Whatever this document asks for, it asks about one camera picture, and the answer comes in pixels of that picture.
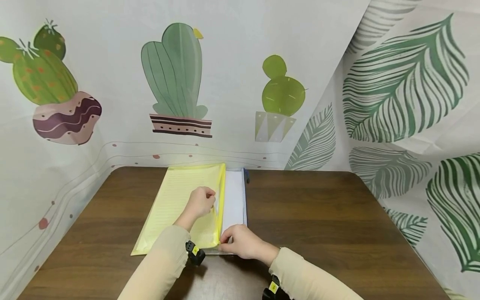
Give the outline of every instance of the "yellow zipper pouch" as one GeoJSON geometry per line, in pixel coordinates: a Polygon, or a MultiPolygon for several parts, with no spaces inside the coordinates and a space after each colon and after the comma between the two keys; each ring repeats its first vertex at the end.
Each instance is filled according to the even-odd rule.
{"type": "Polygon", "coordinates": [[[198,248],[212,248],[220,243],[225,198],[225,164],[170,167],[150,209],[131,255],[147,254],[158,235],[172,225],[185,208],[190,193],[199,186],[215,191],[215,205],[209,214],[192,227],[192,242],[198,248]]]}

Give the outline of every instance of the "cactus pot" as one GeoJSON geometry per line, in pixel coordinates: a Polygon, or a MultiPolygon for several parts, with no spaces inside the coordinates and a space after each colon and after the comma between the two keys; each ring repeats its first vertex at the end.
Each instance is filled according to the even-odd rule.
{"type": "Polygon", "coordinates": [[[212,121],[150,114],[153,132],[211,138],[212,121]]]}
{"type": "Polygon", "coordinates": [[[255,141],[281,142],[292,128],[296,119],[273,112],[255,113],[255,141]]]}
{"type": "Polygon", "coordinates": [[[45,104],[35,109],[33,127],[49,141],[81,145],[90,140],[102,114],[100,103],[84,92],[77,92],[63,103],[45,104]]]}

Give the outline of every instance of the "green cactus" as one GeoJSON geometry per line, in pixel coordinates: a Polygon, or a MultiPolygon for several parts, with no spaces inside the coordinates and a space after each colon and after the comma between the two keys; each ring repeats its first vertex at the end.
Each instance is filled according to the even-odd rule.
{"type": "Polygon", "coordinates": [[[265,111],[290,117],[303,105],[305,88],[297,80],[285,76],[287,66],[278,55],[265,59],[262,68],[271,79],[262,93],[265,111]]]}
{"type": "Polygon", "coordinates": [[[202,76],[202,50],[198,30],[187,24],[168,26],[162,42],[142,48],[142,65],[157,103],[157,114],[202,119],[207,107],[197,106],[202,76]]]}
{"type": "MultiPolygon", "coordinates": [[[[13,42],[0,37],[0,41],[5,40],[13,42]]],[[[3,61],[12,62],[13,78],[22,94],[37,105],[69,101],[78,92],[78,85],[68,68],[50,50],[35,49],[30,42],[27,46],[20,42],[19,52],[12,54],[11,47],[0,48],[0,56],[8,58],[3,61]]]]}
{"type": "Polygon", "coordinates": [[[20,46],[7,37],[0,37],[0,61],[13,63],[22,54],[20,46]]]}
{"type": "Polygon", "coordinates": [[[53,20],[45,23],[42,28],[35,35],[33,45],[38,49],[49,50],[55,54],[60,60],[63,60],[67,48],[65,46],[65,39],[60,33],[55,29],[56,24],[53,23],[53,20]]]}

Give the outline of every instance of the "sleeve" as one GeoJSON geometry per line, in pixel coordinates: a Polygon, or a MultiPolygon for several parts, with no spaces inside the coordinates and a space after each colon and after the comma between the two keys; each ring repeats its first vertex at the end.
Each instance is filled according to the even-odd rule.
{"type": "Polygon", "coordinates": [[[291,299],[363,300],[340,280],[288,248],[280,249],[269,272],[278,277],[280,287],[291,299]]]}
{"type": "Polygon", "coordinates": [[[185,243],[189,240],[190,234],[182,227],[172,225],[165,228],[118,300],[162,300],[187,263],[185,243]]]}

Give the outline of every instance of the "brown table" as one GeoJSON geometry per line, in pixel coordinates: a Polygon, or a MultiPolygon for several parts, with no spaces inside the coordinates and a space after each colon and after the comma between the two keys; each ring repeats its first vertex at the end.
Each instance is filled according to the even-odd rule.
{"type": "MultiPolygon", "coordinates": [[[[116,299],[142,260],[130,252],[166,169],[115,170],[19,299],[116,299]]],[[[365,300],[448,300],[357,176],[251,170],[249,228],[333,274],[365,300]]],[[[210,256],[188,266],[168,299],[259,300],[260,262],[210,256]]]]}

